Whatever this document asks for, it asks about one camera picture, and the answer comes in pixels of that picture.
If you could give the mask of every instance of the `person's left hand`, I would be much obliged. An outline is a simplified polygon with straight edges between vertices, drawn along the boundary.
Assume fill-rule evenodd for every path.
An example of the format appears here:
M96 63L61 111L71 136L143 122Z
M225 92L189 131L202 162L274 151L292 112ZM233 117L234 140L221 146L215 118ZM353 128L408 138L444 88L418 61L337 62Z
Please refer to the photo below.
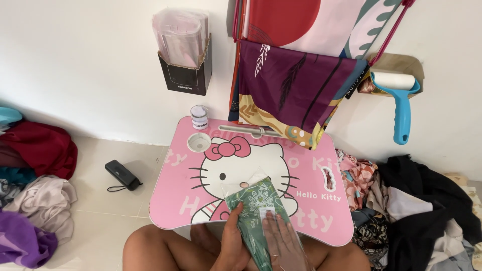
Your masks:
M241 232L236 225L238 223L238 216L243 210L243 204L231 211L228 221L224 226L223 238L221 239L221 253L214 263L211 271L241 271L248 261L251 259L251 254L246 249L242 242Z

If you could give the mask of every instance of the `white wall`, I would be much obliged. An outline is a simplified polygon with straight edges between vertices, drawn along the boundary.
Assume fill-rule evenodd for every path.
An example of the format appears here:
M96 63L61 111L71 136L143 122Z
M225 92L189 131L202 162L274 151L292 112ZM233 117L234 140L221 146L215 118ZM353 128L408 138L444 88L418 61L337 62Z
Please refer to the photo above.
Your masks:
M178 120L195 104L207 105L211 117L228 116L235 45L226 34L227 5L227 0L0 1L0 102L75 134L168 145ZM214 67L205 97L166 89L150 25L166 6L210 11ZM482 161L481 7L476 0L418 0L387 49L424 65L424 92L411 99L409 143L392 140L393 99L354 94L328 126L336 146L378 160L411 153L435 170L482 180L476 174Z

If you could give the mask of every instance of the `hello kitty face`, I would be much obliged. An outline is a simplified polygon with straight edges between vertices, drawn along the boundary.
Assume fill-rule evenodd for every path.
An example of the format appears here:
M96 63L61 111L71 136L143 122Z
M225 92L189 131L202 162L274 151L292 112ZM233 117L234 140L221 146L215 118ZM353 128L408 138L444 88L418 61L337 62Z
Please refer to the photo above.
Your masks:
M212 196L224 199L221 184L235 184L247 181L261 168L270 178L281 197L290 186L290 174L283 159L280 144L264 146L250 145L244 137L230 141L213 137L212 145L205 151L200 175L201 185Z

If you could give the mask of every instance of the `blue lint roller handle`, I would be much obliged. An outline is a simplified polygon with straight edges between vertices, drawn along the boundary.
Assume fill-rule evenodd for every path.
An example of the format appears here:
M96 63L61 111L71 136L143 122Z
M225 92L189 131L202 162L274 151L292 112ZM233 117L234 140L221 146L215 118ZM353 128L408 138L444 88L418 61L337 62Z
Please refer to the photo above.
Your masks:
M414 94L420 90L420 84L417 79L415 79L415 84L410 90L389 89L375 83L373 72L371 72L371 77L375 87L385 91L395 98L395 126L393 127L395 133L393 134L393 141L399 145L406 144L408 142L408 137L410 136L410 122L412 117L408 95Z

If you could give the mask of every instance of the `purple fabric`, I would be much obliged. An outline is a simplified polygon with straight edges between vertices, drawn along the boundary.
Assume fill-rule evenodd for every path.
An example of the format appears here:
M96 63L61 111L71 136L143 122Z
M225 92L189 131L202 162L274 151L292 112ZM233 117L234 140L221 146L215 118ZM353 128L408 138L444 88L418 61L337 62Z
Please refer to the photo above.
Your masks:
M0 263L35 269L44 265L56 248L55 233L34 227L19 213L0 210Z
M241 41L239 93L251 95L260 109L280 122L312 131L333 111L328 105L343 90L357 64L356 59L303 53L271 46L263 57L262 45Z

